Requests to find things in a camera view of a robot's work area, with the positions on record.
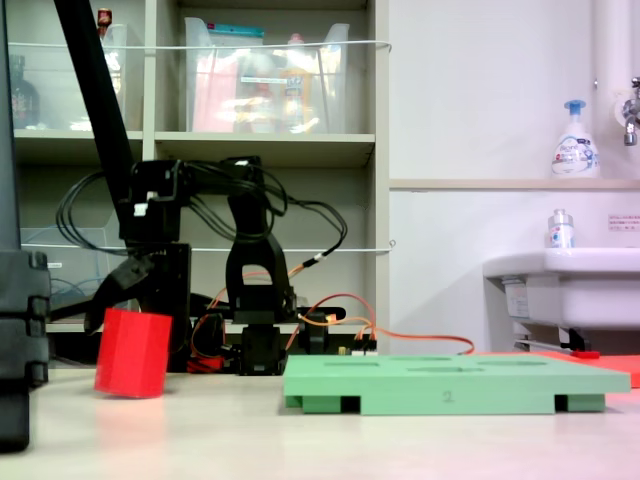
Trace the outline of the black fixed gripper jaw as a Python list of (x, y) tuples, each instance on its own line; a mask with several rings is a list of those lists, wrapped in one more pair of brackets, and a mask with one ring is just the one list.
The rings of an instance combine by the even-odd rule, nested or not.
[(136, 290), (141, 311), (172, 318), (168, 372), (186, 372), (191, 358), (191, 257), (191, 247), (178, 243), (134, 256), (145, 274)]

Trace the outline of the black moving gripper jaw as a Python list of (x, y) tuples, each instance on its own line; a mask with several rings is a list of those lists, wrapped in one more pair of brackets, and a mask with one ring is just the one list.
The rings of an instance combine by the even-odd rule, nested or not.
[(123, 261), (104, 279), (90, 301), (84, 332), (95, 334), (102, 327), (108, 308), (143, 295), (152, 272), (153, 261), (149, 256), (128, 257)]

